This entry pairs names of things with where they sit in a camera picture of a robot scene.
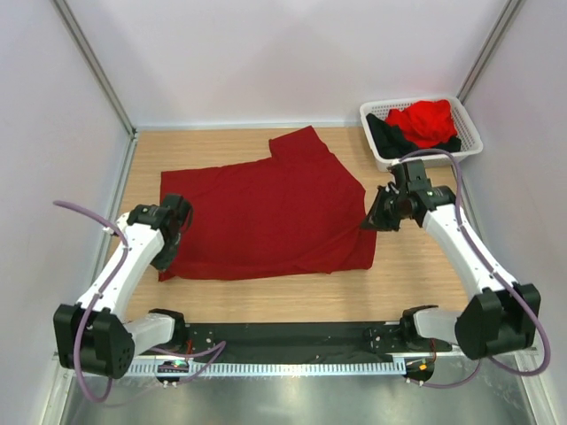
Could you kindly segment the dark red t-shirt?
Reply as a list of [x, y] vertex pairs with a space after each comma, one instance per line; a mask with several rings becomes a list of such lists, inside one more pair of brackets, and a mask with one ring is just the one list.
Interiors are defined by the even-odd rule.
[[269, 141], [253, 162], [165, 171], [160, 194], [193, 206], [164, 282], [243, 280], [371, 268], [377, 235], [361, 228], [362, 185], [313, 127]]

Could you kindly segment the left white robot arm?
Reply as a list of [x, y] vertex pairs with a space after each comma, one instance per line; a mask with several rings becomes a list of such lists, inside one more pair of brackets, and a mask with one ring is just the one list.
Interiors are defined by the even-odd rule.
[[58, 360], [67, 369], [119, 379], [135, 356], [155, 347], [169, 354], [188, 342], [182, 313], [155, 308], [126, 321], [130, 298], [148, 267], [166, 271], [173, 263], [193, 208], [180, 195], [167, 194], [160, 205], [137, 205], [111, 222], [70, 202], [59, 206], [90, 217], [120, 242], [97, 279], [72, 305], [53, 316]]

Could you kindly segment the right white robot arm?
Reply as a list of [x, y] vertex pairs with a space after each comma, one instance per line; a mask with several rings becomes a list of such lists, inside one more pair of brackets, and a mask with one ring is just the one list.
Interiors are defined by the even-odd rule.
[[390, 172], [392, 182], [379, 187], [361, 228], [397, 231], [403, 220], [413, 220], [439, 245], [468, 297], [461, 312], [435, 305], [405, 311], [401, 344], [418, 351], [437, 339], [459, 346], [469, 359], [531, 347], [540, 309], [535, 286], [519, 283], [498, 264], [466, 220], [460, 198], [447, 186], [433, 186], [422, 160], [398, 163]]

